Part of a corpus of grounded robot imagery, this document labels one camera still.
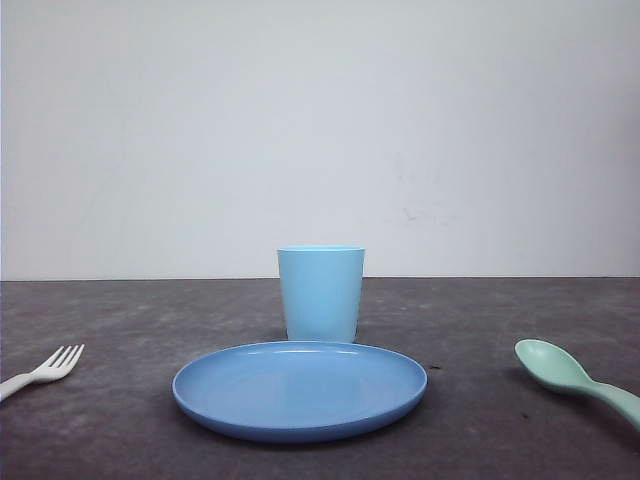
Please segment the mint green plastic spoon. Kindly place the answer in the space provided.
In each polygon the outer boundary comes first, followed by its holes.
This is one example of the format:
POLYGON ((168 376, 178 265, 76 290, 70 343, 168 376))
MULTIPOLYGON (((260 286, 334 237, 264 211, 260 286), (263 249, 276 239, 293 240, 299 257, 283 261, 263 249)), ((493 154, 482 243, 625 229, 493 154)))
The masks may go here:
POLYGON ((516 357, 544 388, 562 394, 594 397, 618 412, 639 430, 639 397, 617 386, 593 380, 582 365, 562 348, 538 339, 522 339, 516 357))

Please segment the light blue plastic cup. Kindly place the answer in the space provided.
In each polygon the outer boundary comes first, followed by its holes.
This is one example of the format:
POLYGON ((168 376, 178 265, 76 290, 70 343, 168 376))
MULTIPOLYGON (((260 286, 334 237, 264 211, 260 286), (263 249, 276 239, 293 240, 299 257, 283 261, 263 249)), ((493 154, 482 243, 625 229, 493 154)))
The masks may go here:
POLYGON ((277 257, 287 337, 354 341, 365 249, 292 245, 279 248, 277 257))

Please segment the white plastic fork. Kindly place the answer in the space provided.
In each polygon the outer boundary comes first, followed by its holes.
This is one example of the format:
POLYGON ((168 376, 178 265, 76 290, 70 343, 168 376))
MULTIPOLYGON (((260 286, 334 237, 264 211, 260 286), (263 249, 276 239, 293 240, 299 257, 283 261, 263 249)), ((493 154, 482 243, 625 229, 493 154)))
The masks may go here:
POLYGON ((42 364, 28 373, 15 375, 1 382, 1 401, 35 383, 50 383, 66 377, 78 363, 85 345, 60 346, 42 364))

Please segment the blue plastic plate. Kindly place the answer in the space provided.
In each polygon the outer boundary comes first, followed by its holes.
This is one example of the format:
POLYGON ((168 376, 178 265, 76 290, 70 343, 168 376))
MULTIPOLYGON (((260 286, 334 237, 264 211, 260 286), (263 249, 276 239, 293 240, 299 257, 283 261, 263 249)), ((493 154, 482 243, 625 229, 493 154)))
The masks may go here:
POLYGON ((179 408, 199 425, 268 443, 340 440, 410 413, 428 386, 410 357, 355 343, 278 341, 201 356, 172 382, 179 408))

